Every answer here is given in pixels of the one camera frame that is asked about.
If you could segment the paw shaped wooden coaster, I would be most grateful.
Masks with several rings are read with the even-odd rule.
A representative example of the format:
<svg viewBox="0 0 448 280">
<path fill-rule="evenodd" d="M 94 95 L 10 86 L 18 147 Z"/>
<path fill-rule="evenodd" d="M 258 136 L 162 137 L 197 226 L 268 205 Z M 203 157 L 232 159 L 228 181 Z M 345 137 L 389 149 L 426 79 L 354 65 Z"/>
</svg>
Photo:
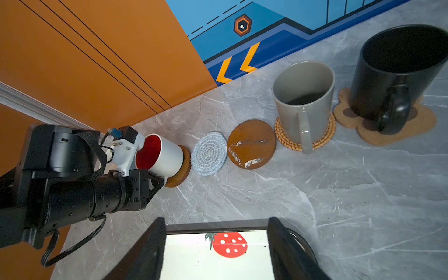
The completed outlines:
<svg viewBox="0 0 448 280">
<path fill-rule="evenodd" d="M 436 125 L 436 116 L 433 111 L 420 104 L 422 98 L 419 98 L 417 104 L 411 108 L 408 120 L 404 128 L 395 135 L 383 135 L 376 131 L 374 121 L 364 119 L 356 115 L 348 105 L 350 89 L 345 87 L 338 93 L 339 104 L 334 108 L 336 121 L 345 128 L 355 129 L 360 138 L 377 147 L 383 147 L 395 142 L 427 133 Z"/>
</svg>

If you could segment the tan rattan coaster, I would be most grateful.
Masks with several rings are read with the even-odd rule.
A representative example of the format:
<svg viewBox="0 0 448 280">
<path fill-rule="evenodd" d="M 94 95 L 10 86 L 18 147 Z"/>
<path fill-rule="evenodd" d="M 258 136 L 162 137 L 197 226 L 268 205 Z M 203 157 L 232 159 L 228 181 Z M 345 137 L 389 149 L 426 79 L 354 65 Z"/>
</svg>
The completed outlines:
<svg viewBox="0 0 448 280">
<path fill-rule="evenodd" d="M 325 146 L 327 143 L 330 142 L 330 140 L 333 138 L 335 132 L 336 132 L 336 128 L 337 128 L 337 123 L 336 123 L 336 118 L 334 116 L 333 113 L 330 114 L 330 121 L 329 121 L 329 126 L 327 129 L 327 132 L 325 133 L 325 135 L 318 141 L 313 143 L 313 150 L 322 148 L 323 146 Z M 274 131 L 275 131 L 275 136 L 277 138 L 277 140 L 280 141 L 280 143 L 288 148 L 291 149 L 293 151 L 298 151 L 298 152 L 302 152 L 302 146 L 301 144 L 295 143 L 293 141 L 291 141 L 285 134 L 284 132 L 284 128 L 281 124 L 280 118 L 277 117 L 275 120 L 275 126 L 274 126 Z"/>
</svg>

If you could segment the light brown wooden coaster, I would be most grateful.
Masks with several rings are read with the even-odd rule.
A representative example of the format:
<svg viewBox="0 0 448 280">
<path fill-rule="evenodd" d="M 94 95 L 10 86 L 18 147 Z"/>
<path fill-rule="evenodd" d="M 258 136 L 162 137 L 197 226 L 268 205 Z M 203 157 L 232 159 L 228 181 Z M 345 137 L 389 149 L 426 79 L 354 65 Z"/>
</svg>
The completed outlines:
<svg viewBox="0 0 448 280">
<path fill-rule="evenodd" d="M 191 152 L 183 145 L 180 146 L 183 151 L 183 163 L 180 170 L 173 176 L 167 179 L 165 187 L 175 188 L 181 185 L 188 177 L 191 171 Z"/>
</svg>

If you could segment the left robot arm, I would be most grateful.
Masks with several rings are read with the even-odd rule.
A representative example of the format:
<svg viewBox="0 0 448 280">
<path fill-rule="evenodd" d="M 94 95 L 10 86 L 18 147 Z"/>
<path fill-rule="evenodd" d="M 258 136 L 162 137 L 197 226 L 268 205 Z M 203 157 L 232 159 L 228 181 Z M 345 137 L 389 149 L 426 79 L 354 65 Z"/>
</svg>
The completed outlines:
<svg viewBox="0 0 448 280">
<path fill-rule="evenodd" d="M 1 177 L 1 246 L 36 249 L 59 228 L 140 211 L 165 180 L 147 170 L 106 171 L 100 132 L 43 124 L 26 134 L 16 168 Z"/>
</svg>

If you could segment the blue grey woven coaster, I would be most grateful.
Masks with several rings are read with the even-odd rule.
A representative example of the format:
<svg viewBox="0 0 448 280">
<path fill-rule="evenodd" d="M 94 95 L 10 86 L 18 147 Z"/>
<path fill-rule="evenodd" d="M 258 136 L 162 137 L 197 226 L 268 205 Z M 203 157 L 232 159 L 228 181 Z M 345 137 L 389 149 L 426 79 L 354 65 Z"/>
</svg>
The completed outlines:
<svg viewBox="0 0 448 280">
<path fill-rule="evenodd" d="M 227 158 L 226 139 L 219 132 L 211 132 L 201 138 L 191 154 L 191 165 L 199 176 L 216 174 Z"/>
</svg>

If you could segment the grey mug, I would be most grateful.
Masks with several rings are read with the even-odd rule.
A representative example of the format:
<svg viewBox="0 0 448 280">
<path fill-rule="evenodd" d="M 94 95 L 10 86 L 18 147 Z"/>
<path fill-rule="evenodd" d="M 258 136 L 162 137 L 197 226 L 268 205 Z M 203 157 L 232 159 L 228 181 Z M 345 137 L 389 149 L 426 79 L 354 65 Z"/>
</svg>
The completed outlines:
<svg viewBox="0 0 448 280">
<path fill-rule="evenodd" d="M 326 134 L 336 83 L 333 69 L 319 61 L 302 61 L 281 72 L 273 85 L 285 135 L 300 144 L 304 154 Z"/>
</svg>

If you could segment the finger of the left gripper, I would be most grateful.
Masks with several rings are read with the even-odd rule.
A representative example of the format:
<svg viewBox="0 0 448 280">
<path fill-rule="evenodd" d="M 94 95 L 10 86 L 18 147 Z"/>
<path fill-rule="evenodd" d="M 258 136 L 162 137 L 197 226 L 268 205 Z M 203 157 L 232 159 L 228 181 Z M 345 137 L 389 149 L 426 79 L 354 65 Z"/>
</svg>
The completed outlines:
<svg viewBox="0 0 448 280">
<path fill-rule="evenodd" d="M 159 190 L 161 190 L 162 187 L 166 184 L 166 178 L 163 176 L 157 176 L 157 175 L 148 175 L 149 176 L 149 196 L 147 198 L 147 203 L 151 201 L 151 199 L 154 198 L 154 196 L 157 194 Z"/>
</svg>

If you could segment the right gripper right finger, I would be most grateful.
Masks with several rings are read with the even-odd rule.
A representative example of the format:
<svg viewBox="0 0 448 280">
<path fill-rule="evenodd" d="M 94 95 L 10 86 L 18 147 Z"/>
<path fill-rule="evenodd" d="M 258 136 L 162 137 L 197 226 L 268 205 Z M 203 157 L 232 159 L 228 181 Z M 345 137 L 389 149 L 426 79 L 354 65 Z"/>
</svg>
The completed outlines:
<svg viewBox="0 0 448 280">
<path fill-rule="evenodd" d="M 269 219 L 267 237 L 276 280 L 328 280 L 330 278 L 306 254 L 278 218 Z"/>
</svg>

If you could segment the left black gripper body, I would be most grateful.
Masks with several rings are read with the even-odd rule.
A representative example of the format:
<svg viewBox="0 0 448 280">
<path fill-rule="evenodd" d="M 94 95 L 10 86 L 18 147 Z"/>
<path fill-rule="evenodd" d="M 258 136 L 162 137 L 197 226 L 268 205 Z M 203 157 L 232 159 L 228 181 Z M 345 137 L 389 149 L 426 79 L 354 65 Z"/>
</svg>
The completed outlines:
<svg viewBox="0 0 448 280">
<path fill-rule="evenodd" d="M 129 176 L 109 174 L 96 180 L 52 180 L 42 227 L 62 228 L 120 211 L 140 211 L 151 200 L 151 175 L 134 169 Z"/>
</svg>

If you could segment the dark brown worn coaster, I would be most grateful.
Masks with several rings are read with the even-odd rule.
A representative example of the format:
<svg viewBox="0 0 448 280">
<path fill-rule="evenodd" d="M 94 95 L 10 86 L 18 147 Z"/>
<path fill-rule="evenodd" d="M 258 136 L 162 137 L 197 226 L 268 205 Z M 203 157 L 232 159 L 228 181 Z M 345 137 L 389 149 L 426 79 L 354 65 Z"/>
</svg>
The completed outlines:
<svg viewBox="0 0 448 280">
<path fill-rule="evenodd" d="M 262 120 L 239 124 L 227 140 L 227 155 L 239 168 L 258 169 L 274 156 L 277 140 L 273 128 Z"/>
</svg>

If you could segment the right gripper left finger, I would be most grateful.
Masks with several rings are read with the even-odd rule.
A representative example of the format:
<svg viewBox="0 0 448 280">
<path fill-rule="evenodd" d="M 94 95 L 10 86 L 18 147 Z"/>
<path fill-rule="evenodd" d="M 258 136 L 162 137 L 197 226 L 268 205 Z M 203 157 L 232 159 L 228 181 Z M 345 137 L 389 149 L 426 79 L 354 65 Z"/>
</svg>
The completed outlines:
<svg viewBox="0 0 448 280">
<path fill-rule="evenodd" d="M 105 279 L 158 280 L 163 267 L 166 238 L 165 219 L 158 217 Z"/>
</svg>

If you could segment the black mug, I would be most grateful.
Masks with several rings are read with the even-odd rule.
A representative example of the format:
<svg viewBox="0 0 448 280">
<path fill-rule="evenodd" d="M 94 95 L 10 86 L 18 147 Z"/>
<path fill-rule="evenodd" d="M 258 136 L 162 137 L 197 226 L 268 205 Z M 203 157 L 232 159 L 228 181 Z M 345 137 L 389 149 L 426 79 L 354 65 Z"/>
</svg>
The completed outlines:
<svg viewBox="0 0 448 280">
<path fill-rule="evenodd" d="M 447 31 L 427 24 L 384 30 L 362 47 L 348 104 L 384 135 L 398 134 L 411 107 L 448 60 Z"/>
</svg>

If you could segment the red interior white mug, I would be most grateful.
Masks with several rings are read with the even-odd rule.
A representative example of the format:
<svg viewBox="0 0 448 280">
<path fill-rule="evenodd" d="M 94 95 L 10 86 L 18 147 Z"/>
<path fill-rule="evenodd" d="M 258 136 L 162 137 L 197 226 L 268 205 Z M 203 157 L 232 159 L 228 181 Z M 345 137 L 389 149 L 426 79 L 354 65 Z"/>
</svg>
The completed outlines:
<svg viewBox="0 0 448 280">
<path fill-rule="evenodd" d="M 136 153 L 135 164 L 138 169 L 147 169 L 150 173 L 173 177 L 183 163 L 181 147 L 158 134 L 145 138 L 144 146 Z"/>
</svg>

